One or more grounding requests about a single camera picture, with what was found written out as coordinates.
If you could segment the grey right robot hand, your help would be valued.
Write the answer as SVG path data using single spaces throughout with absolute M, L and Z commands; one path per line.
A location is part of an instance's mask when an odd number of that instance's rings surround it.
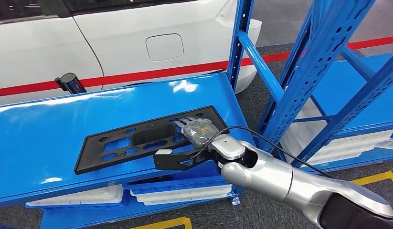
M 194 118 L 187 116 L 173 122 L 181 129 L 181 133 L 195 148 L 201 148 L 210 140 L 219 129 L 207 118 Z

